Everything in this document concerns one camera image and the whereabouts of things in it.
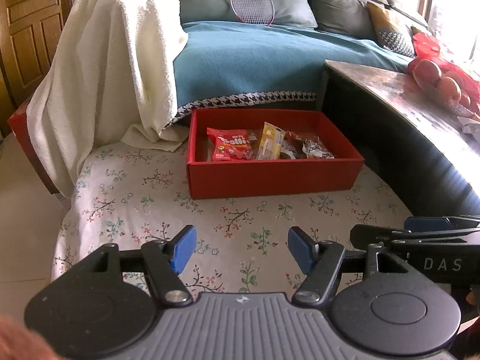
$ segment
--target open cardboard box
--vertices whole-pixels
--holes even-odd
[[[312,132],[334,159],[210,161],[207,127],[263,129],[265,122],[285,131]],[[187,179],[193,199],[285,195],[349,190],[363,157],[321,112],[278,109],[202,109],[193,112],[187,151]]]

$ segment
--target tile floor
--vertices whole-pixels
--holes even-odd
[[[50,282],[63,211],[7,136],[0,145],[0,314],[22,322],[28,300]]]

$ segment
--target floral tablecloth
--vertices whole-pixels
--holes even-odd
[[[185,152],[186,145],[169,153],[123,143],[92,152],[61,226],[52,278],[103,243],[138,249],[153,239],[169,240],[191,224],[197,248],[180,278],[194,297],[202,291],[284,291],[290,297],[304,279],[287,249],[291,226],[351,249],[355,224],[401,228],[410,216],[366,166],[346,191],[192,200]],[[124,280],[146,288],[142,274],[126,273]],[[344,275],[342,287],[356,280],[358,275]]]

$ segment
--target table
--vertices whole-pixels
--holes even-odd
[[[480,213],[480,144],[412,76],[326,61],[316,108],[413,214]]]

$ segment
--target racket strings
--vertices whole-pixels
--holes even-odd
[[[244,23],[269,25],[274,17],[272,0],[230,0],[234,13]]]

